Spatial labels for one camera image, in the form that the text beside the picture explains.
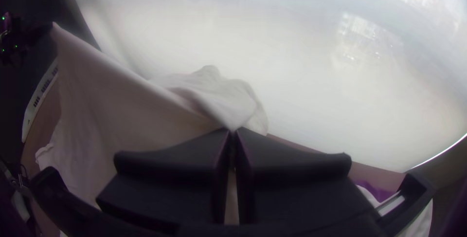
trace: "white towel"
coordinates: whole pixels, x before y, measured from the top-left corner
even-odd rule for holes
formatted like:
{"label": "white towel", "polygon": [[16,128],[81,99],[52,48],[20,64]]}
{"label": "white towel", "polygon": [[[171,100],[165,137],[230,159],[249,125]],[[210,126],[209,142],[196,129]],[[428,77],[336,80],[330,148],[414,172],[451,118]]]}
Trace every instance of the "white towel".
{"label": "white towel", "polygon": [[213,66],[148,81],[56,24],[51,34],[62,114],[36,162],[55,167],[91,205],[116,174],[118,151],[158,150],[219,127],[267,134],[266,114],[249,84],[224,79]]}

